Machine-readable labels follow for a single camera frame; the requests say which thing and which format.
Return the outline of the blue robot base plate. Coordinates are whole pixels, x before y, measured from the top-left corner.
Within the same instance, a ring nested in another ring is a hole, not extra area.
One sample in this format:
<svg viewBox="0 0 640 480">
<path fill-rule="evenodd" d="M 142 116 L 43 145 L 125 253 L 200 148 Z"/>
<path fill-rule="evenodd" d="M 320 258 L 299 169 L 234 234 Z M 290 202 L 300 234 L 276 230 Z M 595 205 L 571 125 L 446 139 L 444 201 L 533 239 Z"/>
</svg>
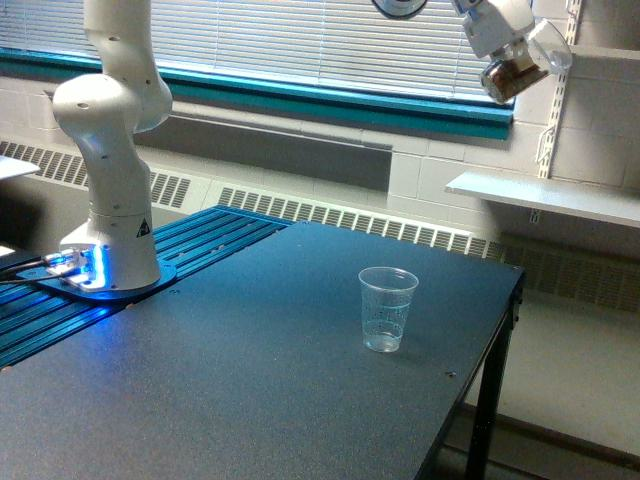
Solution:
<svg viewBox="0 0 640 480">
<path fill-rule="evenodd" d="M 173 285 L 177 281 L 177 268 L 171 262 L 160 262 L 160 279 L 152 285 L 130 290 L 97 290 L 85 291 L 73 286 L 62 279 L 35 281 L 38 289 L 51 294 L 60 294 L 74 300 L 90 303 L 125 303 L 138 302 Z"/>
</svg>

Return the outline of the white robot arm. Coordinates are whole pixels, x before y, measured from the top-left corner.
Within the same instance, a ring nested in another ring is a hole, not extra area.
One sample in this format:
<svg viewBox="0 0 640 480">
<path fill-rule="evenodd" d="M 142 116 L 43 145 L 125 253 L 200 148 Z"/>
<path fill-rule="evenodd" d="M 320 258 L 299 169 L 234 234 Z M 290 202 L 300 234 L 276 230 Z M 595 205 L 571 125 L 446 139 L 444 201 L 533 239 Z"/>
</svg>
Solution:
<svg viewBox="0 0 640 480">
<path fill-rule="evenodd" d="M 481 84 L 504 104 L 527 86 L 507 79 L 528 54 L 535 20 L 528 1 L 451 1 L 467 39 L 492 60 Z M 60 243 L 73 260 L 51 265 L 73 287 L 96 294 L 146 288 L 161 277 L 152 235 L 150 169 L 133 136 L 161 125 L 172 94 L 161 78 L 151 40 L 151 1 L 84 1 L 84 29 L 102 73 L 59 85 L 54 117 L 77 145 L 88 175 L 87 221 Z"/>
</svg>

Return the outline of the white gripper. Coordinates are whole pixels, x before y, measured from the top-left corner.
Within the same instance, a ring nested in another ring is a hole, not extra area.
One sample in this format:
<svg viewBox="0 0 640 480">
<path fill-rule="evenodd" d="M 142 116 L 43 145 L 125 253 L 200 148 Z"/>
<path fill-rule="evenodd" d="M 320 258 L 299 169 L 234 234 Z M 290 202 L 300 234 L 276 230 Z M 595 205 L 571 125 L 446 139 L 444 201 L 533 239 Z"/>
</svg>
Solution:
<svg viewBox="0 0 640 480">
<path fill-rule="evenodd" d="M 528 53 L 523 40 L 534 28 L 535 20 L 526 0 L 452 1 L 463 18 L 463 28 L 478 58 L 491 56 L 510 45 L 512 59 Z"/>
</svg>

